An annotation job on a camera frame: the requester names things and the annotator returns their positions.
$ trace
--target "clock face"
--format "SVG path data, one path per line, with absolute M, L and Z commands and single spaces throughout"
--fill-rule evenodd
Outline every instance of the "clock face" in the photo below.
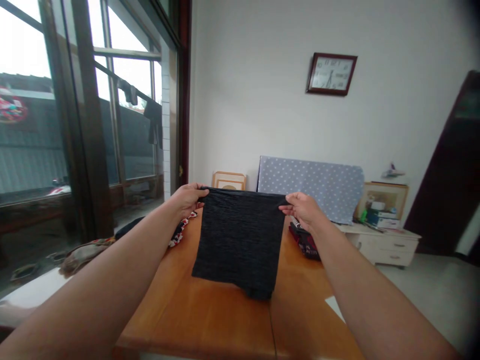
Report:
M 314 70 L 313 87 L 346 90 L 353 63 L 350 59 L 319 57 Z

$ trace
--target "floor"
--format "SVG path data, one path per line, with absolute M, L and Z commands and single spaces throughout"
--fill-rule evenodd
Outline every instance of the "floor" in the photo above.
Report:
M 416 254 L 409 267 L 378 265 L 435 328 L 463 355 L 480 315 L 480 268 L 455 257 Z M 186 360 L 143 353 L 142 360 Z

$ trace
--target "cabinet drawer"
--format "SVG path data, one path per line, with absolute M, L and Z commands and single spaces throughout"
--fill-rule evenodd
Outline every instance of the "cabinet drawer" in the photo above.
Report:
M 414 254 L 414 252 L 378 250 L 375 254 L 375 263 L 408 266 Z
M 418 244 L 417 240 L 397 236 L 382 236 L 377 240 L 377 246 L 380 250 L 392 250 L 402 253 L 414 253 Z

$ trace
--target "dark gray fabric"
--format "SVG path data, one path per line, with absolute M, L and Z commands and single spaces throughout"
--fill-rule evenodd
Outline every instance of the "dark gray fabric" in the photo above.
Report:
M 253 299 L 272 297 L 286 205 L 284 195 L 208 188 L 192 276 L 235 284 Z
M 152 145 L 159 145 L 160 149 L 162 149 L 162 105 L 153 100 L 147 101 L 143 116 L 150 119 L 148 142 Z

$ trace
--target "human arm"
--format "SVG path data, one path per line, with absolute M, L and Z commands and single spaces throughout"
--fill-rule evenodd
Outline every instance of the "human arm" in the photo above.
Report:
M 0 359 L 110 358 L 180 220 L 203 206 L 200 186 L 180 187 L 93 259 L 0 345 Z
M 312 234 L 346 324 L 366 359 L 459 359 L 405 295 L 359 253 L 313 198 L 287 195 L 280 206 Z

